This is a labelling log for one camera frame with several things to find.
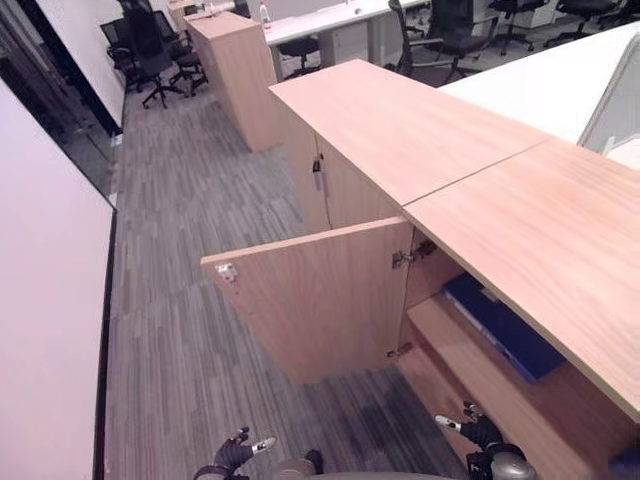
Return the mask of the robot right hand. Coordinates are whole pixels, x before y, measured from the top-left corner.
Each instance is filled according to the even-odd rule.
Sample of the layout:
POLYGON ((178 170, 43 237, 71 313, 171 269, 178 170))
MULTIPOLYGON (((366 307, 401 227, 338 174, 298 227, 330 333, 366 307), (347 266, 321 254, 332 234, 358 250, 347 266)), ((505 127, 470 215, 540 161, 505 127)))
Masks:
POLYGON ((468 417, 465 422, 453 420, 442 414, 436 414, 434 419, 440 426, 457 432, 481 450, 487 450, 504 442, 504 437, 497 425, 475 403, 464 401, 463 413, 468 417))

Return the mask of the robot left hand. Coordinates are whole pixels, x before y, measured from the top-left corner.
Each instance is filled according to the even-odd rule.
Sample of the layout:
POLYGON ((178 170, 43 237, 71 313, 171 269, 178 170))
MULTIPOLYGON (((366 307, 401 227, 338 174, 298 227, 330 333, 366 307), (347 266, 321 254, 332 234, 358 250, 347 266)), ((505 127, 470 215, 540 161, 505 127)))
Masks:
POLYGON ((215 466, 225 475, 233 474, 257 454, 273 448, 277 442, 275 437, 268 437, 254 444, 248 444, 249 432, 249 426, 240 427, 218 449, 215 455, 215 466))

